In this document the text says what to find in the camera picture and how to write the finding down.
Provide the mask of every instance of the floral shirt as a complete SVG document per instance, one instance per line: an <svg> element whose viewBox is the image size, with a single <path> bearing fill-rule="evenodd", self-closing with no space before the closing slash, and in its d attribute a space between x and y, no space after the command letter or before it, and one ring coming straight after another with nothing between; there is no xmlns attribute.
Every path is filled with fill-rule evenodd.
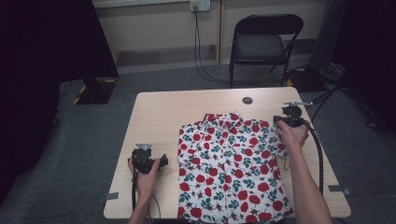
<svg viewBox="0 0 396 224"><path fill-rule="evenodd" d="M245 223L292 213L277 166L286 155L273 122L237 113L180 127L178 218Z"/></svg>

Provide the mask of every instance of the black cable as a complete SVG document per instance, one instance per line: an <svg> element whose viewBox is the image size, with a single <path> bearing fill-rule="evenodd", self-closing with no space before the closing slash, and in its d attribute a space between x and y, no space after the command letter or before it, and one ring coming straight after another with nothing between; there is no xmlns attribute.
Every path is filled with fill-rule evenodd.
<svg viewBox="0 0 396 224"><path fill-rule="evenodd" d="M318 149L318 160L319 160L319 190L321 194L323 195L323 154L322 154L322 148L317 136L317 133L315 130L311 127L311 125L305 121L304 119L301 119L303 124L308 128L309 132L311 132L312 137L314 137L315 144L317 145Z"/></svg>
<svg viewBox="0 0 396 224"><path fill-rule="evenodd" d="M160 205L158 204L158 201L157 201L157 198L155 197L155 195L153 195L153 197L154 197L155 203L156 203L157 206L158 206L158 213L160 214L160 218L158 219L158 221L154 221L154 220L151 218L151 214L149 213L149 205L148 205L148 217L149 217L149 219L151 220L152 223L160 223L160 221L161 221L161 209L160 209Z"/></svg>
<svg viewBox="0 0 396 224"><path fill-rule="evenodd" d="M132 179L132 211L134 211L134 208L136 207L136 184L138 174L139 172L134 171Z"/></svg>

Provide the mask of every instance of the finger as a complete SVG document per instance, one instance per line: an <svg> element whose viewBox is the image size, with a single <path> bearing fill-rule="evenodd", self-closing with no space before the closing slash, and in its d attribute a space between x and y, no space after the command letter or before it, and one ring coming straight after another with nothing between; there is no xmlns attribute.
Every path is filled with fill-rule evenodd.
<svg viewBox="0 0 396 224"><path fill-rule="evenodd" d="M279 120L279 121L277 122L277 125L279 125L279 127L280 127L282 130L285 130L285 129L287 129L287 128L289 127L289 125L287 125L287 124L285 123L285 121L283 121L283 120Z"/></svg>
<svg viewBox="0 0 396 224"><path fill-rule="evenodd" d="M158 168L160 167L160 162L161 161L159 159L154 161L154 163L152 164L151 170L149 172L150 175L156 175L157 174Z"/></svg>
<svg viewBox="0 0 396 224"><path fill-rule="evenodd" d="M132 164L132 157L128 159L128 166L131 168L131 170L134 169L134 165Z"/></svg>

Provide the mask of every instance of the table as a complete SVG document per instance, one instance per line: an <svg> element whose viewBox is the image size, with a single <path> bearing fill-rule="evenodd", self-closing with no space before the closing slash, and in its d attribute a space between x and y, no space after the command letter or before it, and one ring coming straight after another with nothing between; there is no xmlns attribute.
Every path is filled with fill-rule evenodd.
<svg viewBox="0 0 396 224"><path fill-rule="evenodd" d="M253 103L244 104L250 97ZM179 127L202 120L204 114L224 114L237 111L245 119L272 120L273 115L282 116L285 102L301 101L294 88L227 89L209 91L163 91L142 92L136 97L134 110L125 135L109 193L118 193L118 199L108 200L105 207L107 218L129 218L132 213L132 175L127 159L136 148L135 144L151 143L152 158L166 154L169 164L158 172L155 196L161 208L161 218L176 218L178 209L178 135ZM309 120L305 109L303 118ZM304 156L309 170L318 185L318 152L310 136L304 145ZM293 201L290 170L283 169L284 158L278 158L281 176L290 201ZM329 191L328 186L338 186L331 165L323 152L324 198L332 217L348 217L350 207L342 191ZM158 206L150 205L151 217L158 217Z"/></svg>

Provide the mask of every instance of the hand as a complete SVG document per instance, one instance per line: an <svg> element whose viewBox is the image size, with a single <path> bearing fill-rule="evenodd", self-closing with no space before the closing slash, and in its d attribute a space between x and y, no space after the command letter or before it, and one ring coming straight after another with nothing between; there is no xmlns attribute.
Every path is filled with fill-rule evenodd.
<svg viewBox="0 0 396 224"><path fill-rule="evenodd" d="M289 154L294 152L302 153L303 145L305 140L308 138L308 128L305 125L291 128L283 120L278 121L277 125L282 129L283 143L285 144Z"/></svg>
<svg viewBox="0 0 396 224"><path fill-rule="evenodd" d="M131 173L134 173L134 166L132 165L132 158L128 160L128 167L131 170ZM148 174L139 173L137 175L137 183L136 190L139 195L138 201L145 200L150 201L155 189L155 183L157 180L157 171L160 167L160 160L155 160L152 164L151 171Z"/></svg>

